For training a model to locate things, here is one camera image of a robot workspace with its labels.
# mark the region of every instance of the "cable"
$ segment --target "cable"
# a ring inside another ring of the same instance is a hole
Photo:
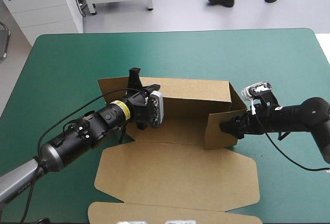
[[[26,201],[26,206],[25,206],[24,214],[23,214],[23,217],[22,217],[22,219],[20,221],[20,224],[23,224],[24,223],[24,220],[25,220],[25,218],[27,216],[27,213],[28,213],[28,210],[29,210],[29,207],[30,207],[30,202],[31,202],[31,199],[32,199],[32,193],[33,193],[33,190],[34,190],[34,187],[35,187],[35,183],[36,183],[36,180],[37,180],[38,171],[41,168],[41,161],[40,161],[40,159],[41,159],[41,141],[42,141],[42,139],[46,136],[46,134],[48,134],[53,128],[55,128],[56,126],[58,126],[65,119],[67,119],[67,118],[71,117],[72,115],[76,114],[77,112],[79,112],[83,108],[87,107],[88,105],[92,104],[96,100],[98,100],[98,99],[100,99],[102,97],[105,97],[106,95],[109,95],[109,94],[112,94],[112,93],[115,93],[115,92],[118,92],[118,91],[125,91],[125,90],[126,91],[127,90],[130,90],[130,91],[140,92],[145,97],[147,97],[147,94],[144,91],[141,91],[141,90],[138,90],[138,89],[134,89],[134,88],[118,88],[118,89],[115,89],[113,91],[110,91],[110,92],[107,92],[107,93],[105,93],[103,95],[98,96],[97,98],[91,100],[90,102],[88,102],[87,104],[83,105],[79,109],[77,109],[74,112],[72,112],[72,113],[68,114],[67,116],[63,117],[60,121],[58,121],[57,123],[55,123],[46,132],[44,132],[41,135],[41,137],[39,138],[39,141],[38,141],[38,159],[39,159],[38,166],[37,166],[37,168],[35,170],[35,174],[34,174],[34,177],[33,177],[32,183],[31,183],[31,187],[30,187],[30,192],[29,192],[29,195],[28,195],[28,198],[27,198],[27,201]]]
[[[76,5],[77,5],[77,7],[78,7],[78,10],[79,10],[79,12],[80,12],[80,15],[83,16],[83,17],[86,17],[86,13],[85,13],[83,10],[81,10],[81,8],[79,7],[79,2],[78,2],[78,0],[76,0]]]
[[[272,138],[269,136],[269,134],[266,132],[266,129],[264,128],[264,126],[262,125],[262,123],[260,122],[259,118],[257,115],[255,115],[259,125],[261,126],[261,128],[263,129],[263,132],[266,134],[267,138],[270,140],[270,142],[272,143],[272,145],[278,150],[278,152],[281,153],[281,155],[283,155],[288,161],[294,163],[296,166],[299,166],[300,168],[306,170],[306,171],[326,171],[326,170],[330,170],[330,167],[324,167],[324,168],[308,168],[308,167],[304,167],[301,164],[299,164],[298,162],[294,161],[293,159],[289,158],[276,144],[275,142],[272,140]]]

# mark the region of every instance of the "white desk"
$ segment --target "white desk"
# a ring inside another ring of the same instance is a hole
[[[42,34],[82,33],[75,0],[3,0],[31,45]]]

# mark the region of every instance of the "cardboard box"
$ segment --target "cardboard box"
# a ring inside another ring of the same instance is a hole
[[[128,78],[100,79],[102,93],[126,87]],[[220,121],[246,110],[228,81],[147,78],[160,84],[164,121],[160,128],[127,133],[135,141],[103,151],[95,187],[125,203],[94,203],[91,224],[175,219],[201,223],[261,223],[256,217],[225,211],[257,203],[255,162],[223,149],[237,139],[222,133]],[[106,97],[106,102],[123,95]]]

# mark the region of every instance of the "box flap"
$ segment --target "box flap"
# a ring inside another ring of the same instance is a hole
[[[165,116],[206,117],[209,113],[229,111],[232,105],[228,81],[203,79],[140,77],[142,85],[159,84],[164,96]],[[102,94],[127,87],[128,77],[99,79]],[[107,103],[123,92],[105,96]]]
[[[232,117],[243,115],[247,109],[231,84],[229,84],[229,88],[232,99],[231,111],[209,115],[205,130],[206,149],[227,148],[237,144],[237,138],[228,133],[221,132],[219,127],[220,123],[229,121]]]
[[[119,221],[146,221],[165,224],[169,220],[195,220],[197,224],[262,224],[254,216],[216,211],[190,210],[130,203],[94,202],[88,208],[91,224],[117,224]]]
[[[161,85],[166,98],[231,102],[228,81],[140,77],[142,85]]]
[[[227,149],[134,141],[103,151],[95,187],[126,203],[228,211],[259,201],[254,160]]]
[[[206,124],[207,117],[166,116],[157,129],[139,130],[135,123],[130,123],[126,133],[134,140],[203,145]]]

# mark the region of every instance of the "green tabletop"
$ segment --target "green tabletop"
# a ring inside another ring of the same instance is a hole
[[[308,29],[44,35],[0,118],[0,174],[31,159],[43,131],[99,95],[98,78],[126,76],[132,67],[140,67],[141,76],[229,80],[237,91],[269,81],[281,105],[330,100],[330,66]],[[99,100],[80,114],[103,105]],[[113,144],[114,138],[37,182],[27,220],[86,222],[90,203],[116,201],[93,186],[101,152]],[[326,166],[309,133],[291,134],[278,144],[306,166]],[[261,198],[231,212],[263,222],[330,221],[329,173],[291,164],[265,136],[247,136],[234,150],[256,161]],[[7,206],[2,221],[20,220],[26,196]]]

